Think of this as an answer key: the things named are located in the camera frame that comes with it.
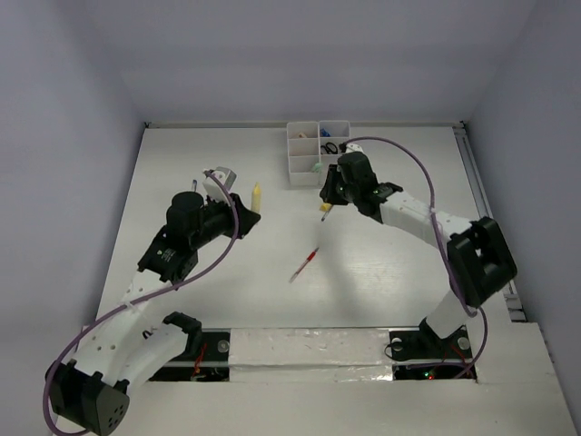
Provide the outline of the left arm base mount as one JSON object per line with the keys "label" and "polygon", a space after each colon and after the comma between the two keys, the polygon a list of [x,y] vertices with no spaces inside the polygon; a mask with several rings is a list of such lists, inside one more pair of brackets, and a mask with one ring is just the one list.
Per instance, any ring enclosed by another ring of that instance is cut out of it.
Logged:
{"label": "left arm base mount", "polygon": [[202,328],[202,323],[182,312],[163,322],[188,335],[184,351],[165,363],[150,382],[227,382],[230,379],[231,331]]}

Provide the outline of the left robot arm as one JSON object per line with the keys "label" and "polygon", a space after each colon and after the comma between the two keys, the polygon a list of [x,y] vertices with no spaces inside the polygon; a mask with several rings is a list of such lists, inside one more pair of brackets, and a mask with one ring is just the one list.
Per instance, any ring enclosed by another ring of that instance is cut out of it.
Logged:
{"label": "left robot arm", "polygon": [[168,295],[159,292],[185,284],[202,247],[221,236],[241,239],[260,218],[236,193],[176,194],[112,315],[86,331],[68,361],[47,371],[52,412],[80,426],[82,434],[110,435],[134,391],[170,360],[197,356],[201,322],[171,308]]}

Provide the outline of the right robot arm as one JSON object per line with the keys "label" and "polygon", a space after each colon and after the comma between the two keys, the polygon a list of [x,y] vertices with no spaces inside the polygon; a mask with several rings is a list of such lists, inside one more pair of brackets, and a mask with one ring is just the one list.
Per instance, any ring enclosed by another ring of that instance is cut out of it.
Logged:
{"label": "right robot arm", "polygon": [[352,204],[374,221],[400,229],[440,252],[450,290],[420,324],[419,348],[438,356],[451,344],[450,335],[493,294],[517,275],[517,265],[499,224],[484,216],[477,221],[438,212],[394,183],[380,183],[362,152],[342,155],[329,166],[320,191],[324,203]]}

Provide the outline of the black handled scissors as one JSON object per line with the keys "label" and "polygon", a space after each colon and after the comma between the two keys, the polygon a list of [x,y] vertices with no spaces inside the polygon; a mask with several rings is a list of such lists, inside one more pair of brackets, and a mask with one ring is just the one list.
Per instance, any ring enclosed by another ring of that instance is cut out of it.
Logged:
{"label": "black handled scissors", "polygon": [[320,152],[326,155],[336,155],[340,152],[340,149],[335,143],[326,142],[320,145]]}

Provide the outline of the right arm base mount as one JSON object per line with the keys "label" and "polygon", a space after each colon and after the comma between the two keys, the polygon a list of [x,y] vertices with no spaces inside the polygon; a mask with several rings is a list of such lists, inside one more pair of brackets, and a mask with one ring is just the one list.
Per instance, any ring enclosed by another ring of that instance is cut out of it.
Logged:
{"label": "right arm base mount", "polygon": [[478,378],[465,325],[444,339],[430,330],[426,322],[417,328],[390,331],[383,352],[392,361],[396,381]]}

